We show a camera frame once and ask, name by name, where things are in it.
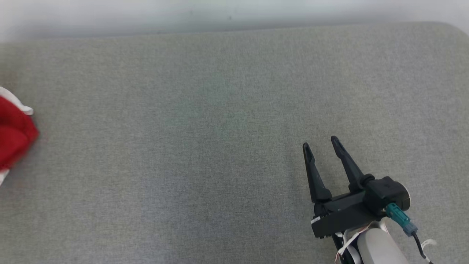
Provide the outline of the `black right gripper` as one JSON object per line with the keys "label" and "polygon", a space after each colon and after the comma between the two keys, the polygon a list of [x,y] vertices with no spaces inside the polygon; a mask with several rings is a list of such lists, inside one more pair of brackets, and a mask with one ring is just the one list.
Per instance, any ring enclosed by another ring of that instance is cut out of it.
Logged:
{"label": "black right gripper", "polygon": [[378,214],[373,213],[363,201],[365,192],[362,190],[365,189],[370,181],[374,180],[374,176],[363,174],[338,137],[332,136],[330,140],[346,172],[349,181],[348,188],[354,194],[343,194],[332,199],[332,194],[324,186],[315,165],[315,158],[311,148],[305,142],[303,144],[303,155],[310,197],[311,201],[315,203],[314,216],[319,217],[318,221],[311,224],[311,228],[314,236],[320,239],[337,232],[362,227],[372,221],[380,221],[383,218],[383,212],[378,212]]}

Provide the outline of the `red shorts with white stripe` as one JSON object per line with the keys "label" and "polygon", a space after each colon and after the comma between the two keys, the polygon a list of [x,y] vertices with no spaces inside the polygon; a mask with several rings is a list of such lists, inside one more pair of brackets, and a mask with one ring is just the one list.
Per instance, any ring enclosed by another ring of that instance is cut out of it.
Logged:
{"label": "red shorts with white stripe", "polygon": [[0,86],[0,186],[39,136],[33,114],[33,108]]}

